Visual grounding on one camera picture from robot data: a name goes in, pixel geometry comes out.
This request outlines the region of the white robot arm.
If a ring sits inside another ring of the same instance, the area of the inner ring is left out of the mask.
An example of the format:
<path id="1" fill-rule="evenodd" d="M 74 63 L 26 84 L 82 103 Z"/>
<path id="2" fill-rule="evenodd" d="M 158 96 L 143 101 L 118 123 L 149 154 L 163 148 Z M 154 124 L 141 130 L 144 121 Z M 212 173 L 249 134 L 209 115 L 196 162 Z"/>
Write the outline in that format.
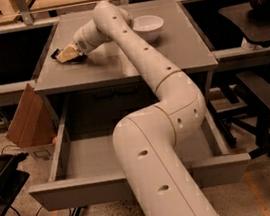
<path id="1" fill-rule="evenodd" d="M 219 216 L 179 157 L 176 145 L 199 129 L 205 99 L 178 66 L 132 29 L 129 12 L 106 0 L 78 29 L 57 60 L 87 54 L 115 41 L 158 102 L 126 115 L 113 130 L 113 147 L 145 216 Z"/>

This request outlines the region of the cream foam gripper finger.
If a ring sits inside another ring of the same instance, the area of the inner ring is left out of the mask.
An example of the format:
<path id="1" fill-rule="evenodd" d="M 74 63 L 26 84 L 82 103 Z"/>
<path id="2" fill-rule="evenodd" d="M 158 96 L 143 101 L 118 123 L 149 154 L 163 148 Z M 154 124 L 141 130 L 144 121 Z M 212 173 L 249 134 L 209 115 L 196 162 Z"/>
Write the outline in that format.
<path id="1" fill-rule="evenodd" d="M 79 48 L 71 43 L 68 44 L 66 48 L 59 51 L 59 53 L 56 55 L 56 59 L 60 63 L 66 63 L 67 61 L 73 61 L 74 59 L 80 58 L 80 50 Z"/>

